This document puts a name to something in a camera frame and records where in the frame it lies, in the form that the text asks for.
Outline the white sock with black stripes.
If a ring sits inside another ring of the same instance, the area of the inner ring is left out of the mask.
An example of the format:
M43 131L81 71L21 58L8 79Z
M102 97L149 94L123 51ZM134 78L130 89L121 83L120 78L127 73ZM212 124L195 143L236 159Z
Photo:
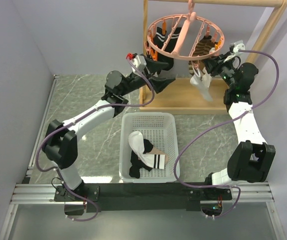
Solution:
M206 101L212 102L213 98L209 92L209 88L206 88L202 83L203 71L199 68L193 68L193 72L194 75L190 78L190 84L199 90L199 93Z

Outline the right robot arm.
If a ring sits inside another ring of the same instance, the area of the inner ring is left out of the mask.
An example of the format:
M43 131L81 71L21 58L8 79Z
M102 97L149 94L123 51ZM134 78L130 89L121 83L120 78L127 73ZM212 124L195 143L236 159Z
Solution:
M221 193L221 185L264 182L276 155L275 146L266 142L253 113L250 88L259 70L249 62L234 67L234 60L229 53L203 60L206 72L211 76L219 75L228 86L223 103L233 119L238 140L227 167L207 178L203 195L210 200Z

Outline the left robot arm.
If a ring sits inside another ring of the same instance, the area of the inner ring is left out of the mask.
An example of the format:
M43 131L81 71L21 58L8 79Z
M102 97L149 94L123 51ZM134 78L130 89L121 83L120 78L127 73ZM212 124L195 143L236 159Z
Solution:
M78 158L78 142L101 123L118 116L129 101L125 95L148 86L153 94L161 93L175 78L159 77L156 74L169 68L164 61L155 61L143 54L128 54L131 73L123 75L117 70L106 76L104 95L92 107L60 122L53 120L41 143L41 150L54 165L66 186L65 194L70 200L78 201L88 195L85 183L74 163Z

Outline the pink round clip hanger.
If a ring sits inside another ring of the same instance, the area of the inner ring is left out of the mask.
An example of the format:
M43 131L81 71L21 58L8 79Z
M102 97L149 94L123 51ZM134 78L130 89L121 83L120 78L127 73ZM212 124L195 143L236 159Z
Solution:
M187 13L172 14L163 16L151 24L148 24L148 1L143 2L143 50L146 55L151 57L154 61L158 60L159 55L166 56L172 59L178 59L182 61L201 61L203 59L210 58L220 53L224 43L225 36L223 31L212 21L198 16L194 11L196 3L209 4L208 0L188 0L187 1ZM180 55L180 51L185 43L187 34L189 32L191 24L194 22L200 22L200 27L197 32L196 38L192 44L191 50L188 55ZM166 48L169 45L172 37L174 36L176 28L182 23L180 32L178 33L178 39L174 45L172 51L167 52ZM162 42L162 46L158 45L154 41L154 37L157 36L157 28L161 27L161 32L165 35L165 39ZM210 51L207 55L193 56L195 47L198 42L204 36L212 36L212 41L217 42L214 46L214 50Z

